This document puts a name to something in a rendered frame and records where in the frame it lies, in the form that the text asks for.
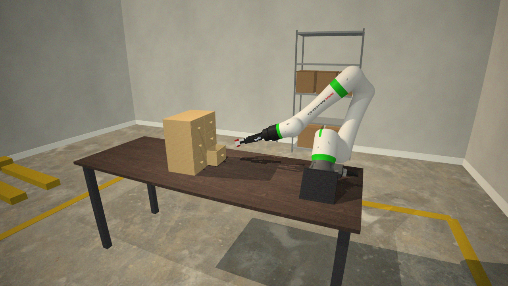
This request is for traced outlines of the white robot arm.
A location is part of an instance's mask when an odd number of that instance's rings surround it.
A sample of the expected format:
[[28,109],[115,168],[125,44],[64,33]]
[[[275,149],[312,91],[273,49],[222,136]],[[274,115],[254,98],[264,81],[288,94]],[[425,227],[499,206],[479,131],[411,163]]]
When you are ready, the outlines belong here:
[[345,68],[316,99],[291,119],[270,125],[269,137],[272,141],[278,142],[281,138],[298,136],[320,113],[351,91],[350,106],[339,132],[319,129],[315,133],[312,164],[309,168],[338,172],[338,179],[346,175],[358,177],[358,172],[347,171],[343,168],[343,164],[335,164],[350,159],[360,123],[375,94],[373,84],[357,66]]

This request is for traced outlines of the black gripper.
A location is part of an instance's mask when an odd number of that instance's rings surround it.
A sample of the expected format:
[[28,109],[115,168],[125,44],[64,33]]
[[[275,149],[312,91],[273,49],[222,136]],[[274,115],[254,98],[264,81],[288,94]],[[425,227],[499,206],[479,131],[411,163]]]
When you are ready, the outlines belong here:
[[261,133],[249,136],[247,138],[239,139],[239,141],[236,141],[235,144],[236,145],[248,144],[248,143],[252,143],[252,142],[261,141],[262,139],[264,139],[265,141],[271,141],[271,138],[268,135],[268,128],[263,129]]

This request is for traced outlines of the light wooden chest of drawers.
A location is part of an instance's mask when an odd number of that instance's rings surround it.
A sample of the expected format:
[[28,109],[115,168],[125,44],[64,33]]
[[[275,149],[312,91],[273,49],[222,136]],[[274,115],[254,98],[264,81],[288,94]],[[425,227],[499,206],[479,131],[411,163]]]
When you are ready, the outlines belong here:
[[190,109],[163,119],[167,166],[169,172],[195,176],[191,122],[215,112]]

